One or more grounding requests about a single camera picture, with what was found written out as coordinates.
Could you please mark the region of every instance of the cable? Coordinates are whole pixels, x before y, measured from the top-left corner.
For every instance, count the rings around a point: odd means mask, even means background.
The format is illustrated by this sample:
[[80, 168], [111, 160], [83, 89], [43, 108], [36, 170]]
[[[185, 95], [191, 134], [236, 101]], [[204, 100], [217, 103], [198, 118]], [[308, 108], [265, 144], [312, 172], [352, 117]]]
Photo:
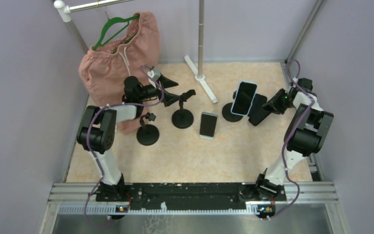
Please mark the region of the cable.
[[155, 80], [151, 79], [150, 76], [147, 74], [147, 72], [144, 71], [144, 68], [148, 68], [148, 69], [152, 69], [152, 67], [149, 67], [147, 65], [142, 65], [140, 66], [140, 70], [141, 72], [147, 76], [148, 79], [150, 79], [151, 81], [153, 81], [156, 85], [156, 87], [160, 87], [161, 88], [161, 97], [160, 99], [153, 103], [153, 104], [140, 104], [140, 103], [119, 103], [119, 104], [114, 104], [114, 105], [107, 105], [107, 106], [104, 106], [102, 108], [100, 108], [94, 115], [93, 119], [91, 120], [91, 123], [88, 127], [88, 131], [87, 131], [87, 139], [86, 139], [86, 143], [87, 143], [87, 147], [88, 147], [88, 150], [91, 152], [91, 154], [93, 155], [93, 157], [95, 158], [95, 161], [101, 171], [101, 178], [100, 180], [95, 184], [94, 188], [91, 190], [91, 192], [88, 194], [88, 198], [87, 198], [87, 201], [85, 202], [85, 210], [84, 210], [84, 217], [85, 217], [85, 220], [87, 221], [87, 223], [91, 226], [91, 227], [94, 227], [94, 228], [105, 228], [105, 227], [108, 227], [110, 226], [111, 224], [111, 221], [109, 221], [107, 224], [105, 225], [95, 225], [93, 223], [91, 223], [88, 218], [87, 218], [87, 206], [88, 206], [88, 202], [90, 201], [90, 197], [92, 195], [94, 195], [94, 192], [95, 190], [97, 189], [97, 187], [99, 186], [99, 184], [101, 183], [102, 179], [104, 179], [105, 177], [105, 171], [104, 169], [102, 168], [102, 165], [101, 165], [101, 162], [99, 161], [97, 155], [95, 154], [94, 150], [92, 149], [91, 145], [90, 145], [90, 132], [91, 132], [91, 129], [93, 128], [93, 125], [95, 123], [95, 120], [98, 118], [98, 116], [101, 114], [101, 112], [103, 112], [104, 110], [106, 109], [109, 109], [111, 107], [117, 107], [117, 106], [124, 106], [124, 105], [133, 105], [133, 106], [144, 106], [144, 107], [150, 107], [150, 106], [155, 106], [155, 105], [158, 105], [160, 104], [160, 102], [163, 100], [164, 98], [164, 88], [163, 86], [161, 85], [161, 83], [158, 83], [156, 82]]
[[126, 193], [125, 195], [127, 195], [130, 199], [128, 201], [128, 208], [127, 208], [127, 211], [130, 210], [130, 206], [131, 206], [131, 195], [129, 193]]
[[303, 111], [303, 113], [300, 115], [299, 119], [296, 121], [294, 127], [292, 128], [292, 130], [290, 131], [290, 134], [286, 137], [286, 140], [284, 141], [284, 144], [283, 144], [283, 147], [281, 148], [281, 158], [283, 159], [283, 165], [284, 165], [284, 171], [286, 173], [286, 178], [289, 182], [291, 182], [292, 184], [296, 185], [297, 189], [298, 189], [298, 192], [296, 193], [296, 196], [295, 198], [286, 206], [284, 207], [283, 209], [281, 209], [279, 212], [277, 212], [273, 217], [268, 217], [268, 218], [264, 218], [263, 220], [271, 220], [275, 217], [277, 217], [278, 215], [280, 215], [281, 213], [285, 212], [287, 209], [289, 209], [295, 202], [296, 200], [299, 198], [299, 195], [300, 195], [300, 186], [299, 184], [297, 184], [295, 181], [293, 181], [290, 177], [289, 177], [289, 171], [288, 171], [288, 168], [287, 168], [287, 163], [286, 163], [286, 157], [285, 157], [285, 151], [286, 151], [286, 147], [287, 147], [287, 144], [289, 143], [290, 139], [293, 137], [293, 135], [295, 134], [295, 131], [296, 129], [298, 128], [300, 122], [304, 119], [304, 117], [307, 115], [307, 113], [309, 112], [309, 110], [312, 108], [312, 106], [315, 104], [315, 100], [313, 99], [313, 97], [311, 97], [305, 90], [303, 90], [293, 79], [292, 79], [292, 74], [290, 73], [290, 64], [292, 62], [296, 62], [296, 64], [298, 65], [298, 73], [297, 75], [295, 76], [295, 78], [298, 78], [299, 77], [299, 74], [300, 74], [300, 63], [299, 61], [297, 61], [296, 59], [293, 59], [293, 60], [290, 60], [287, 62], [286, 64], [286, 73], [287, 75], [289, 76], [290, 78], [290, 84], [294, 84], [296, 86], [296, 88], [302, 92], [303, 94], [305, 94], [306, 96], [309, 97], [309, 99], [311, 100], [310, 104], [307, 106], [306, 110]]

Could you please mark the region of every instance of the phone holder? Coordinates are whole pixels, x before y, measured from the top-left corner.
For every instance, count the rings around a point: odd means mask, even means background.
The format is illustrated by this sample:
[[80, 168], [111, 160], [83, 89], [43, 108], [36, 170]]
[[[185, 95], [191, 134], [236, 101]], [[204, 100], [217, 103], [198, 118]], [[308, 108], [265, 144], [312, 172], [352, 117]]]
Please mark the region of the phone holder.
[[231, 112], [231, 107], [233, 106], [233, 103], [227, 103], [226, 105], [224, 105], [223, 109], [222, 109], [222, 115], [223, 115], [223, 118], [229, 122], [238, 122], [240, 120], [242, 120], [243, 116], [240, 116], [240, 115], [235, 115]]
[[175, 111], [171, 117], [171, 122], [176, 128], [185, 129], [190, 127], [194, 122], [193, 113], [189, 110], [184, 109], [184, 102], [187, 101], [191, 96], [196, 95], [194, 89], [190, 89], [187, 92], [180, 95], [179, 106], [180, 109]]
[[146, 124], [144, 122], [144, 118], [148, 119], [149, 121], [154, 121], [156, 116], [153, 113], [147, 113], [140, 117], [141, 127], [137, 131], [137, 140], [140, 144], [145, 146], [153, 145], [158, 141], [160, 131], [158, 131], [156, 126]]

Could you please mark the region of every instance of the phone screen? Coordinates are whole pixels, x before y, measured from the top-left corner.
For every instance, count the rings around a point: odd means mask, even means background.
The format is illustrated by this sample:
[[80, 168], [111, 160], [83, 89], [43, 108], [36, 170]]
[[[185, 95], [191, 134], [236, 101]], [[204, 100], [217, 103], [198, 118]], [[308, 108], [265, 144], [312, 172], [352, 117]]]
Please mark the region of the phone screen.
[[254, 83], [241, 82], [236, 92], [231, 112], [245, 116], [249, 113], [257, 85]]
[[214, 137], [216, 130], [217, 116], [201, 114], [200, 135]]

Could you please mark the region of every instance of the white phone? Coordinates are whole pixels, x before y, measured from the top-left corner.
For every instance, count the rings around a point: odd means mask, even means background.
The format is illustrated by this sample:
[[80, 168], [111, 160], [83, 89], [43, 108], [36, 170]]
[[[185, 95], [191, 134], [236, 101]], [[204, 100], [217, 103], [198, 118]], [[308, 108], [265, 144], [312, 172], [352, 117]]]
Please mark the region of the white phone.
[[240, 81], [230, 112], [239, 116], [248, 115], [254, 96], [256, 95], [256, 89], [256, 83], [244, 80]]
[[200, 122], [200, 138], [213, 140], [216, 131], [216, 123], [218, 116], [216, 114], [203, 112]]

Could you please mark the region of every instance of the pink cloth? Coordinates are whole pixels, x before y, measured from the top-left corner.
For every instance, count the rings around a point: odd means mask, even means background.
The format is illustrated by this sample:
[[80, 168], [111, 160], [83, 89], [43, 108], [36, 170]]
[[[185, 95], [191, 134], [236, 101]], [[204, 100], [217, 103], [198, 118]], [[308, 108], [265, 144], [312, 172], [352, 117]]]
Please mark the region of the pink cloth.
[[[149, 79], [140, 71], [141, 65], [155, 66], [160, 54], [157, 21], [151, 12], [140, 12], [132, 20], [124, 38], [89, 49], [81, 61], [78, 72], [91, 98], [98, 106], [122, 102], [124, 80], [135, 76], [143, 85]], [[125, 41], [134, 36], [130, 42]], [[127, 134], [140, 127], [139, 119], [119, 123], [118, 129]]]

